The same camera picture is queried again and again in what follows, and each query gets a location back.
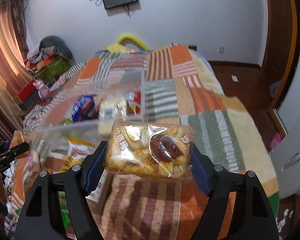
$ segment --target red date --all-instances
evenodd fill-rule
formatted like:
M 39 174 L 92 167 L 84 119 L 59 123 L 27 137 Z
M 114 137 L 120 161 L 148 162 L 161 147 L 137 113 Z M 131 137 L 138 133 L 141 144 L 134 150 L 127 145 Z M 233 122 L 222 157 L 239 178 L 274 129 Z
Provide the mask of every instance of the red date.
M 156 134 L 150 139 L 150 149 L 159 161 L 166 163 L 170 163 L 173 159 L 182 155 L 180 149 L 170 137 L 160 134 Z

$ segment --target barcode label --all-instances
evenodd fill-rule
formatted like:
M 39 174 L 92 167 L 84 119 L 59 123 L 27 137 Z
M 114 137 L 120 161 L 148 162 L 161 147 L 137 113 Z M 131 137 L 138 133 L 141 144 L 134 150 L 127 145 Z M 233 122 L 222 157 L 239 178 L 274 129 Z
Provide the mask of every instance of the barcode label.
M 97 203 L 99 202 L 107 176 L 108 176 L 108 171 L 104 170 L 100 178 L 100 181 L 98 183 L 97 189 L 91 192 L 91 194 L 86 197 L 87 199 Z

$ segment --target wall outlet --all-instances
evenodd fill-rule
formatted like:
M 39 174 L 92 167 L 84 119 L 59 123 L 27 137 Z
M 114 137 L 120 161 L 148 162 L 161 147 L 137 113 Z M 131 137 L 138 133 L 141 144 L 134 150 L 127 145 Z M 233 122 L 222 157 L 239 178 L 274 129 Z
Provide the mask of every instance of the wall outlet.
M 218 53 L 223 53 L 224 47 L 219 47 L 218 48 Z

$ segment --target blue snack package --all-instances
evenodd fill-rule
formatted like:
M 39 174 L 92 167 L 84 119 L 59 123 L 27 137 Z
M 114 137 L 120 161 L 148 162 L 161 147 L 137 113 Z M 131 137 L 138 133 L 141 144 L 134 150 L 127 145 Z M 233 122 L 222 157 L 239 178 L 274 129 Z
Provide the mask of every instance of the blue snack package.
M 98 111 L 95 108 L 93 95 L 79 97 L 71 110 L 71 116 L 73 122 L 98 118 Z

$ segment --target silver screw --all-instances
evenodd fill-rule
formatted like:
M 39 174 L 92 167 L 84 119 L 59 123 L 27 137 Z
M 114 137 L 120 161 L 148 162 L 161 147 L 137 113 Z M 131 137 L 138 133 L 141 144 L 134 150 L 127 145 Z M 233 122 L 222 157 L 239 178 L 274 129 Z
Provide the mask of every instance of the silver screw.
M 41 172 L 39 173 L 39 176 L 40 176 L 40 177 L 44 177 L 44 176 L 46 176 L 47 174 L 48 174 L 47 171 L 41 171 Z
M 79 171 L 80 169 L 81 169 L 80 165 L 75 165 L 75 166 L 72 167 L 73 171 Z
M 248 176 L 253 178 L 256 174 L 253 171 L 248 171 Z
M 214 166 L 214 169 L 215 169 L 216 171 L 223 171 L 223 167 L 222 167 L 221 165 L 216 165 L 216 166 Z

